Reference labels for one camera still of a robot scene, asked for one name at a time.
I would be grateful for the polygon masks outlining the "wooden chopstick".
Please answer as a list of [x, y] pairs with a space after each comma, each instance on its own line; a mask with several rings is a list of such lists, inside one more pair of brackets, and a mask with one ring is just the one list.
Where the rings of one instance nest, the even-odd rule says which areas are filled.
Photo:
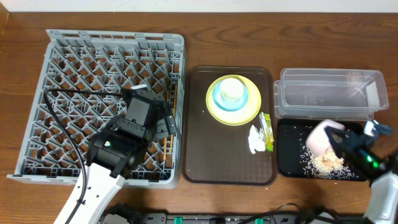
[[[174, 103], [173, 103], [173, 116], [175, 118], [176, 115], [176, 107], [177, 107], [177, 90], [178, 90], [178, 84], [175, 84], [175, 90], [174, 90]], [[174, 134], [171, 135], [170, 137], [170, 153], [173, 153], [173, 147], [174, 147]]]
[[[170, 98], [170, 92], [169, 90], [167, 90], [166, 93], [166, 102], [169, 102], [169, 98]], [[167, 138], [164, 138], [164, 162], [166, 162], [166, 158], [167, 158]]]

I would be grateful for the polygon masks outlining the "white bowl with food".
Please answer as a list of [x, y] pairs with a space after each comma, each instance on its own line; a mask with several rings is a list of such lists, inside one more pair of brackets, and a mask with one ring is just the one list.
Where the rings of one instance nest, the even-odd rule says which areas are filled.
[[341, 130], [345, 129], [343, 124], [337, 123], [330, 119], [323, 120], [321, 123], [319, 123], [309, 134], [305, 142], [306, 146], [315, 157], [322, 155], [331, 146], [325, 132], [326, 127], [332, 127]]

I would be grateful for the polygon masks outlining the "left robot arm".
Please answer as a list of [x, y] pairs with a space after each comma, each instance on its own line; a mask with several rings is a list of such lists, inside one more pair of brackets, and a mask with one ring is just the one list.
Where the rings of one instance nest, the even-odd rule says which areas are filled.
[[113, 117], [89, 141], [89, 150], [76, 186], [56, 223], [96, 223], [108, 203], [131, 177], [159, 171], [155, 151], [168, 146], [177, 132], [175, 108], [168, 101], [130, 101], [127, 114]]

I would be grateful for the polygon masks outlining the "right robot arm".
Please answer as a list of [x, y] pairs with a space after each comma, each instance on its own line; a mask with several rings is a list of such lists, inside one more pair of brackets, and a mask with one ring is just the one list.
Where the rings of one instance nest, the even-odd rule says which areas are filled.
[[363, 223], [397, 223], [397, 153], [380, 158], [371, 152], [378, 137], [390, 135], [392, 128], [376, 124], [371, 136], [329, 126], [325, 132], [335, 154], [370, 183], [371, 199]]

